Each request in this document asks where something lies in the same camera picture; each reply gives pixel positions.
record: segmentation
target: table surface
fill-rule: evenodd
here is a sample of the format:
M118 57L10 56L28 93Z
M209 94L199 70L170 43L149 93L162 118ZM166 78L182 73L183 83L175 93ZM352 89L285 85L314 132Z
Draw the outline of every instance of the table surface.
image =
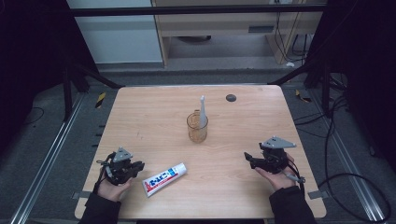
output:
M226 95L234 94L235 102ZM188 136L187 116L205 96L207 138L201 144ZM282 90L278 86L169 86L119 90L83 190L92 191L99 176L98 160L120 146L145 169L122 201L120 218L270 218L271 185L250 169L244 152L262 158L259 143L273 135L297 147L285 148L305 177L305 198L315 217L324 217L321 199ZM181 162L187 173L147 197L142 180ZM87 199L80 198L76 217Z

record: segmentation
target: hand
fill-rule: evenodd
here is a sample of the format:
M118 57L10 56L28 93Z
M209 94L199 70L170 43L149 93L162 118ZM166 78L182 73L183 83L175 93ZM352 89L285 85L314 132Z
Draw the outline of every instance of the hand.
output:
M98 195L113 202L120 200L121 194L132 186L133 179L129 178L125 184L115 186L106 179L99 185Z
M288 156L288 159L290 161L294 162L294 158L291 157L288 153L286 153L286 154ZM289 179L282 172L280 172L276 175L273 175L269 172L264 171L260 167L256 167L255 170L257 171L257 173L259 173L262 177L266 178L271 183L274 190L286 189L286 188L290 188L290 187L293 187L296 185L296 182L294 180ZM287 174L294 175L294 172L289 167L286 167L284 169L284 172Z

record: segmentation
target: wall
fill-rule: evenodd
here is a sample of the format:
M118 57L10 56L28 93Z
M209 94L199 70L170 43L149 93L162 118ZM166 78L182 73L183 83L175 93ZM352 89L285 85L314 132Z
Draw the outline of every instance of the wall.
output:
M149 0L67 0L71 8L151 7ZM76 18L95 63L162 63L153 16Z

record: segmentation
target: glass cup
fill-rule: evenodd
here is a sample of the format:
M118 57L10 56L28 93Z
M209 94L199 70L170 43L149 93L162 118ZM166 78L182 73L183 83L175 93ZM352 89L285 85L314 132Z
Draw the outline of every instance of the glass cup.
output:
M190 140L194 143L202 143L205 141L207 136L207 123L208 119L205 117L205 125L203 128L200 128L199 121L200 111L195 110L194 113L190 114L187 117L187 126L189 128L189 137Z

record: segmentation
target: black sleeve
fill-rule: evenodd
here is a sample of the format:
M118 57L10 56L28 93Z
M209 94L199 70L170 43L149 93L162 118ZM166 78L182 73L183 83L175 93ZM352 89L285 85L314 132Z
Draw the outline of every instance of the black sleeve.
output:
M297 186L279 189L270 196L276 224L317 223L311 208Z
M117 224L121 203L91 194L79 224Z

